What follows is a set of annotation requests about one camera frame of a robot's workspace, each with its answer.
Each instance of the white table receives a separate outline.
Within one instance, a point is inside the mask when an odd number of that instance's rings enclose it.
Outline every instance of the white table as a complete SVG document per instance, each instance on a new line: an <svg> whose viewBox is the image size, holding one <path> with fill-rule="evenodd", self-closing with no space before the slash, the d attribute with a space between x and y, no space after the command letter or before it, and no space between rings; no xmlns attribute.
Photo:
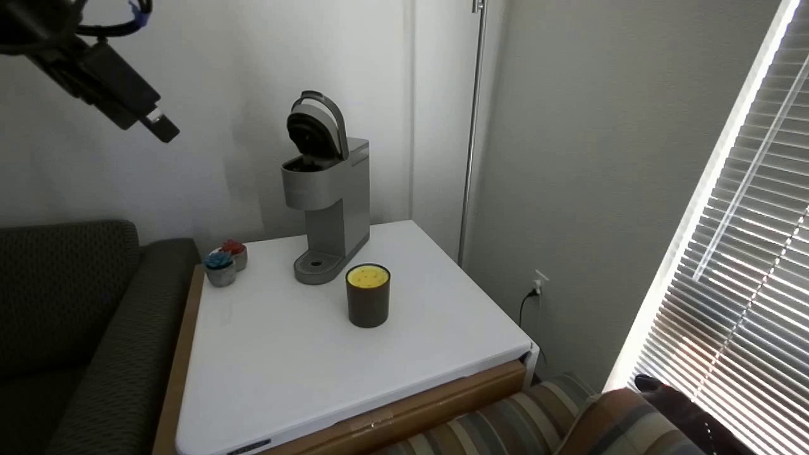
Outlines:
<svg viewBox="0 0 809 455"><path fill-rule="evenodd" d="M248 242L231 287L202 286L177 426L188 455L265 449L530 357L537 344L415 224L374 224L354 263L393 273L389 318L349 320L344 275L301 286L307 237Z"/></svg>

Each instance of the single-serve coffee machine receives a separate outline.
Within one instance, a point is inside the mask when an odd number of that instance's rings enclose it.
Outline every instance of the single-serve coffee machine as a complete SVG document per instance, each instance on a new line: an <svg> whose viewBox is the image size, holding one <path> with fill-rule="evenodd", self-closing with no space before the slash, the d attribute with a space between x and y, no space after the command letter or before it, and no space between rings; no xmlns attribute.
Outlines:
<svg viewBox="0 0 809 455"><path fill-rule="evenodd" d="M307 211L310 251L297 278L330 282L369 241L369 141L349 138L340 105L303 90L287 129L301 156L283 165L287 204Z"/></svg>

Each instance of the wooden table trim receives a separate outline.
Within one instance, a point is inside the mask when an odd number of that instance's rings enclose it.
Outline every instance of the wooden table trim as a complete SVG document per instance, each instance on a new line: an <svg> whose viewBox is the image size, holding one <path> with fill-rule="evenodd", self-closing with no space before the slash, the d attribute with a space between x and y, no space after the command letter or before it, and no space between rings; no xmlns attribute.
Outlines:
<svg viewBox="0 0 809 455"><path fill-rule="evenodd" d="M174 434L177 434L177 421L179 421L179 405L183 405L183 392L186 392L188 364L191 364L196 332L197 332L202 281L206 281L206 273L197 265L193 273L193 282L188 287L179 335L174 344L173 373L169 373L168 395L163 399L159 424L157 424L157 434L155 434L155 444L153 444L155 455L174 455L177 452Z"/></svg>
<svg viewBox="0 0 809 455"><path fill-rule="evenodd" d="M428 426L444 424L456 414L480 410L523 390L527 367L512 361L387 407L358 414L321 431L265 449L268 455L349 455L373 452Z"/></svg>

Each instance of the candle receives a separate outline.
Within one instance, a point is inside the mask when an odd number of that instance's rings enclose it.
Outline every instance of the candle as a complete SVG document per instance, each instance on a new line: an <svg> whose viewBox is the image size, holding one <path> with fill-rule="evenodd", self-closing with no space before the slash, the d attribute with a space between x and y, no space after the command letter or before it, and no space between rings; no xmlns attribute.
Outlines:
<svg viewBox="0 0 809 455"><path fill-rule="evenodd" d="M389 270L380 263L359 263L346 273L349 318L373 328L387 320Z"/></svg>

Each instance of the couch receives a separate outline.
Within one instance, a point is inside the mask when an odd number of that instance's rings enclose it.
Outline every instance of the couch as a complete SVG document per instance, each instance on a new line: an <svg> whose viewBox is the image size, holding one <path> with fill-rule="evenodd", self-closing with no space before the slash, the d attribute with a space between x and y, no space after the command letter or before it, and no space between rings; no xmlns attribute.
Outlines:
<svg viewBox="0 0 809 455"><path fill-rule="evenodd" d="M150 452L193 241L124 219L0 230L0 452Z"/></svg>
<svg viewBox="0 0 809 455"><path fill-rule="evenodd" d="M574 373L530 386L484 410L378 449L383 455L698 455L685 431L642 395L586 396Z"/></svg>

